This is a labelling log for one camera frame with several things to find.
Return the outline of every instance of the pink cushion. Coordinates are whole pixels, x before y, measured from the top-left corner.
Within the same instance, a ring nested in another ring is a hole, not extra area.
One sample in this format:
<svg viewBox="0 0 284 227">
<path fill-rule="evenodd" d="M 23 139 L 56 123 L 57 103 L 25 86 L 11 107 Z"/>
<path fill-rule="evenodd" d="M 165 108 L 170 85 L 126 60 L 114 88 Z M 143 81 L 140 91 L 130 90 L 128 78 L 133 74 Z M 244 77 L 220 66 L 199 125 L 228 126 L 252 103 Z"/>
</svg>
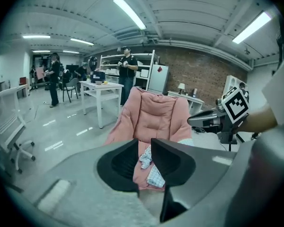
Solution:
<svg viewBox="0 0 284 227">
<path fill-rule="evenodd" d="M 187 100 L 157 95 L 133 87 L 105 145 L 136 138 L 139 140 L 140 157 L 152 138 L 175 142 L 191 138 L 191 127 L 187 123 L 189 116 Z M 153 165 L 152 162 L 147 169 L 141 169 L 141 162 L 137 162 L 133 181 L 139 185 L 139 189 L 164 189 L 151 186 L 146 181 Z"/>
</svg>

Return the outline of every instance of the white refrigerator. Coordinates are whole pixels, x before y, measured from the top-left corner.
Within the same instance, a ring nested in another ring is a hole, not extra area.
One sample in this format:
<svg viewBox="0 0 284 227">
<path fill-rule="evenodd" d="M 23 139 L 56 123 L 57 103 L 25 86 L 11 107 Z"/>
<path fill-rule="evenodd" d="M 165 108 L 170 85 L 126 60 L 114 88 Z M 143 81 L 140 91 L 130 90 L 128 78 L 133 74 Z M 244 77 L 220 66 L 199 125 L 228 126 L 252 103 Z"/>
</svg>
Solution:
<svg viewBox="0 0 284 227">
<path fill-rule="evenodd" d="M 162 94 L 165 91 L 168 76 L 168 66 L 154 64 L 151 69 L 151 78 L 148 85 L 148 91 L 155 94 Z"/>
</svg>

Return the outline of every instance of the chair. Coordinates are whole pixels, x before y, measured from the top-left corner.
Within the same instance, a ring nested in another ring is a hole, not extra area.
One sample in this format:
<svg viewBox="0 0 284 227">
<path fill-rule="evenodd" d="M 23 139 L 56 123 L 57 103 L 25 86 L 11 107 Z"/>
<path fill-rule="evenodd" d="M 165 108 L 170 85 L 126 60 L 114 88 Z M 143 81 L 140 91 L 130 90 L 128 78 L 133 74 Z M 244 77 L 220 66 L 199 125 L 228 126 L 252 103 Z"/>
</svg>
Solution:
<svg viewBox="0 0 284 227">
<path fill-rule="evenodd" d="M 12 163 L 15 164 L 15 168 L 19 173 L 22 170 L 19 168 L 20 154 L 24 154 L 35 161 L 35 156 L 25 151 L 24 146 L 34 146 L 34 142 L 28 140 L 22 144 L 17 144 L 17 136 L 21 134 L 22 128 L 26 123 L 24 122 L 20 112 L 19 103 L 17 97 L 17 88 L 11 88 L 0 92 L 0 147 L 9 154 L 9 158 Z M 12 158 L 12 147 L 17 151 L 16 160 Z"/>
<path fill-rule="evenodd" d="M 76 91 L 76 96 L 77 96 L 77 99 L 78 99 L 78 93 L 77 93 L 77 89 L 76 89 L 77 83 L 78 83 L 78 79 L 73 78 L 69 83 L 63 84 L 63 101 L 64 101 L 64 89 L 66 89 L 67 96 L 68 96 L 68 99 L 70 100 L 70 103 L 71 103 L 71 97 L 72 97 L 72 91 L 73 90 Z"/>
<path fill-rule="evenodd" d="M 140 157 L 153 138 L 173 142 L 191 139 L 191 126 L 187 123 L 189 116 L 188 102 L 184 98 L 156 95 L 133 87 L 105 145 L 138 139 L 138 157 Z M 146 181 L 152 166 L 153 163 L 147 169 L 141 170 L 141 162 L 137 162 L 133 181 L 139 185 L 140 190 L 161 190 Z"/>
</svg>

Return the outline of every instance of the brick wall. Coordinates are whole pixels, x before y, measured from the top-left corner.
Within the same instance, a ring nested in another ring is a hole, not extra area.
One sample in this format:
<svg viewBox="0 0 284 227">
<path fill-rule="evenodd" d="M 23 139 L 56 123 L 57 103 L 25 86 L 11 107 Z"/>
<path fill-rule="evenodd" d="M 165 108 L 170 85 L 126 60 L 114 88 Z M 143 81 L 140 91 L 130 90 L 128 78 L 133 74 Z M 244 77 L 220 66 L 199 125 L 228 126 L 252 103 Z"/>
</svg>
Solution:
<svg viewBox="0 0 284 227">
<path fill-rule="evenodd" d="M 169 66 L 166 90 L 178 91 L 179 83 L 184 83 L 186 92 L 197 88 L 197 98 L 202 99 L 204 109 L 215 106 L 215 100 L 222 96 L 226 77 L 232 75 L 246 82 L 247 72 L 219 57 L 178 47 L 133 47 L 133 53 L 156 50 L 160 64 Z M 116 50 L 102 55 L 118 54 Z M 100 62 L 101 55 L 95 55 Z"/>
</svg>

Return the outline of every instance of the lamp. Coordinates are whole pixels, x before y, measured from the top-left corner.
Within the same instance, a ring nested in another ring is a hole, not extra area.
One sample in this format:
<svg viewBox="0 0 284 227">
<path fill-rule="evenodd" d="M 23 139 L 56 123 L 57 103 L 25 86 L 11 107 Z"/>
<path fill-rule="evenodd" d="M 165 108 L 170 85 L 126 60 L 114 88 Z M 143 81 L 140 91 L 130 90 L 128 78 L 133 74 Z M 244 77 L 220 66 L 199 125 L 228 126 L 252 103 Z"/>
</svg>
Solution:
<svg viewBox="0 0 284 227">
<path fill-rule="evenodd" d="M 184 83 L 180 83 L 178 88 L 180 89 L 179 94 L 181 94 L 181 91 L 185 90 L 185 84 Z"/>
</svg>

